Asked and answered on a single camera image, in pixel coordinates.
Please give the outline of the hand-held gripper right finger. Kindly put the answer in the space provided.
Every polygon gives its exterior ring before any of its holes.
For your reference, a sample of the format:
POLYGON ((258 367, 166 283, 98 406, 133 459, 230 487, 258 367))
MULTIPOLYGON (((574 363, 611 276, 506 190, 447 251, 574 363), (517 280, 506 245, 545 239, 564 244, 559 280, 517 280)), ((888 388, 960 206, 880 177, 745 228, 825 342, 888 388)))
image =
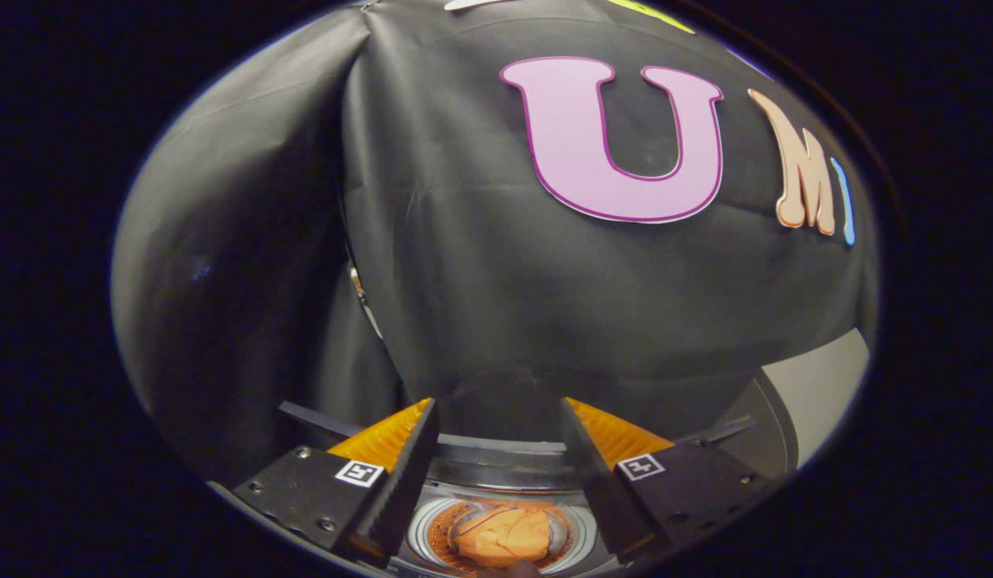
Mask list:
POLYGON ((745 515, 774 480, 706 442, 672 442, 565 397, 566 454, 607 550, 621 563, 680 555, 745 515))

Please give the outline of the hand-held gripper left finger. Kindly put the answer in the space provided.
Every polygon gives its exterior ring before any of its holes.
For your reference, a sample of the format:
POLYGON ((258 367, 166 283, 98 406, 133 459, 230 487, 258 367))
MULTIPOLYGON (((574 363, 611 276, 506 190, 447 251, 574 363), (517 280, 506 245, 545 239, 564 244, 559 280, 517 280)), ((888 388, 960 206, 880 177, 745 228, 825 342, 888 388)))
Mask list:
POLYGON ((437 450, 434 399, 361 430, 287 401, 279 408, 344 440, 327 450, 296 446, 238 486, 213 483, 211 490, 326 567, 387 566, 403 545, 437 450))

